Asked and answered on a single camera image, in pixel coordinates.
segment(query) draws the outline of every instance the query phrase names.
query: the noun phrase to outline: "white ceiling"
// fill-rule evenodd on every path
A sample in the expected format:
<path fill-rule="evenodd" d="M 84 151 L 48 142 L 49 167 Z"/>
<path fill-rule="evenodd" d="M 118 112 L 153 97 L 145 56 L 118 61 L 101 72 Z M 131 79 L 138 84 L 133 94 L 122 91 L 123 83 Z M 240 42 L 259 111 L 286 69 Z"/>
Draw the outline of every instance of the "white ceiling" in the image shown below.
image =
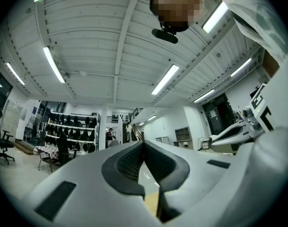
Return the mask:
<path fill-rule="evenodd" d="M 42 100 L 121 108 L 193 100 L 214 87 L 230 87 L 236 82 L 230 73 L 250 56 L 251 69 L 262 61 L 263 50 L 240 33 L 230 12 L 209 34 L 201 28 L 219 2 L 206 0 L 204 18 L 170 44 L 151 34 L 159 23 L 149 0 L 19 0 L 0 25 L 0 71 L 27 96 Z M 50 68 L 43 45 L 51 47 L 65 85 Z M 8 61 L 25 86 L 6 68 Z M 152 95 L 173 63 L 180 69 Z"/>

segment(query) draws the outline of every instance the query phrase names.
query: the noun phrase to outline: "shelving unit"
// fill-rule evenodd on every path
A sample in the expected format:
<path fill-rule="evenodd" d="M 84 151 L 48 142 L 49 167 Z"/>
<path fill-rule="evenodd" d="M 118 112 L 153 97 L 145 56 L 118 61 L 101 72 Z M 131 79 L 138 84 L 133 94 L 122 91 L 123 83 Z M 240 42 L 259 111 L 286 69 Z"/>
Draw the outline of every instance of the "shelving unit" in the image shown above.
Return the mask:
<path fill-rule="evenodd" d="M 65 114 L 65 113 L 56 113 L 56 112 L 51 112 L 52 114 L 59 114 L 59 115 L 64 115 L 64 118 L 65 120 L 67 119 L 68 116 L 71 117 L 71 119 L 73 119 L 73 117 L 77 116 L 78 117 L 78 121 L 80 122 L 85 122 L 86 118 L 88 117 L 90 119 L 90 121 L 92 121 L 92 119 L 96 118 L 96 126 L 95 128 L 86 128 L 86 127 L 75 127 L 75 126 L 69 126 L 69 125 L 65 125 L 65 124 L 58 124 L 58 123 L 54 123 L 54 122 L 51 122 L 51 119 L 49 118 L 48 120 L 48 124 L 49 125 L 52 125 L 52 126 L 56 126 L 56 127 L 62 127 L 63 130 L 65 128 L 68 128 L 70 130 L 80 130 L 80 131 L 95 131 L 95 140 L 94 141 L 85 141 L 85 140 L 73 140 L 73 139 L 67 139 L 67 141 L 72 141 L 72 142 L 78 142 L 80 144 L 84 144 L 84 143 L 87 143 L 87 144 L 94 144 L 95 145 L 95 148 L 96 148 L 96 151 L 99 149 L 98 147 L 98 137 L 99 137 L 99 129 L 100 129 L 100 115 L 99 113 L 93 113 L 94 115 L 83 115 L 83 114 Z M 52 137 L 52 138 L 56 138 L 58 139 L 59 137 L 57 136 L 54 136 L 54 135 L 50 135 L 50 134 L 47 134 L 46 132 L 46 136 L 48 137 Z"/>

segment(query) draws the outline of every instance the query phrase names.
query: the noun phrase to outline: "table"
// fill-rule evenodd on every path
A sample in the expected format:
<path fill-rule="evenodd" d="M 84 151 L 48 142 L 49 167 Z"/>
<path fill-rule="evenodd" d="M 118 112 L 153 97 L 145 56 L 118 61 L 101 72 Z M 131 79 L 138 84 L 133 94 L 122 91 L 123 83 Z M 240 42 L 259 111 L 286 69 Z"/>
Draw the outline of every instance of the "table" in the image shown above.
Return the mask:
<path fill-rule="evenodd" d="M 42 158 L 43 157 L 49 157 L 49 156 L 52 159 L 58 159 L 59 158 L 59 149 L 57 147 L 54 147 L 54 146 L 36 146 L 34 148 L 34 155 L 38 155 L 39 154 L 37 148 L 42 150 L 42 151 L 44 151 L 44 153 L 41 153 L 41 157 Z M 71 156 L 74 155 L 74 151 L 73 150 L 69 150 L 68 152 L 69 152 L 69 154 Z M 86 154 L 87 154 L 87 152 L 85 152 L 85 151 L 77 151 L 76 157 L 77 156 L 84 156 Z"/>

